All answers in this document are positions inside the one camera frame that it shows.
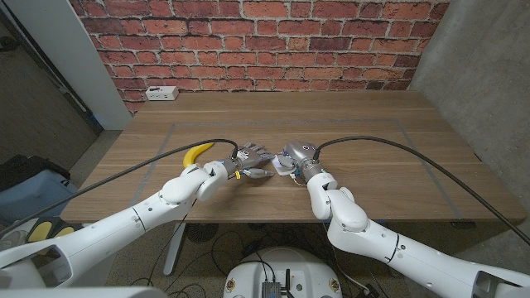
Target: wooden table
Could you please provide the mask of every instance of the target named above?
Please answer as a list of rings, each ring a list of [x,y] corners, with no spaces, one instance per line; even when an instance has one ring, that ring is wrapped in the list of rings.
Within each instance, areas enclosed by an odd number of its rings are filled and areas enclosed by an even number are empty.
[[[369,135],[415,148],[483,195],[509,219],[526,213],[499,179],[418,92],[199,93],[174,102],[147,102],[83,187],[156,154],[209,138],[248,141],[279,152],[291,140],[320,145]],[[204,164],[232,148],[215,144]],[[162,159],[71,201],[61,217],[93,223],[157,192],[183,170],[185,152]],[[353,193],[371,219],[488,220],[494,216],[457,184],[415,156],[369,141],[324,149],[320,161]],[[272,165],[264,168],[274,171]],[[305,187],[288,176],[230,180],[186,222],[315,222]]]

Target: silver robotic hand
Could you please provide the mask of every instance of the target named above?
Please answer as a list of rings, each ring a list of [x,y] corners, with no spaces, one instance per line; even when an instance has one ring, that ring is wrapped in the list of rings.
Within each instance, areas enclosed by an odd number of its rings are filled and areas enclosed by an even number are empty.
[[[226,158],[221,162],[229,174],[236,171],[243,173],[249,178],[258,179],[274,175],[271,171],[254,168],[263,161],[269,161],[274,156],[264,149],[262,145],[256,145],[248,142],[243,147],[239,148],[238,155],[235,159]]]

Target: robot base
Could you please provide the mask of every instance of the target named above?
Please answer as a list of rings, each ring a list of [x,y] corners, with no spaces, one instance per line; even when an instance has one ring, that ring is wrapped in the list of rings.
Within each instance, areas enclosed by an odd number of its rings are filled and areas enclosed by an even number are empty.
[[[291,296],[295,298],[340,298],[342,291],[337,276],[318,257],[297,248],[265,248],[241,260],[232,269],[224,285],[224,298],[280,298],[287,296],[286,271],[290,271]],[[272,282],[271,269],[260,262],[263,259],[274,270],[276,284]]]

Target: yellow object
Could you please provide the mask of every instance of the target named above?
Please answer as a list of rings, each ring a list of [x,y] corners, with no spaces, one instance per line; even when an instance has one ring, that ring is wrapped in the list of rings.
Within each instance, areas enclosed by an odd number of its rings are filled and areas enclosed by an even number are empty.
[[[66,228],[63,228],[61,229],[54,238],[57,238],[57,237],[60,237],[60,236],[65,236],[66,234],[69,234],[69,233],[73,233],[75,232],[74,228],[72,227],[66,227]]]
[[[208,148],[212,147],[214,143],[206,143],[199,146],[195,146],[188,150],[188,152],[184,155],[184,160],[182,161],[182,165],[186,168],[188,166],[191,166],[195,163],[195,158],[202,152],[208,150]]]
[[[27,239],[28,242],[37,242],[45,240],[51,229],[51,222],[39,223],[39,225],[33,230],[30,237]]]

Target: table leg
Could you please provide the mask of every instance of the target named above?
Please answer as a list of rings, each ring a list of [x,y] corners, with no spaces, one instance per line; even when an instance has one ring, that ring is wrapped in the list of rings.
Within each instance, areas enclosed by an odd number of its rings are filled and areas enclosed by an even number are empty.
[[[175,229],[173,230],[173,233],[178,228],[179,223],[175,225]],[[184,230],[185,230],[186,224],[183,223],[181,228],[176,231],[175,235],[171,239],[171,242],[169,243],[169,249],[167,250],[167,256],[166,256],[166,262],[164,263],[164,275],[170,276],[173,274],[173,270],[175,269],[176,261],[178,259],[179,254],[179,248],[181,247],[182,243],[182,237],[184,236]]]

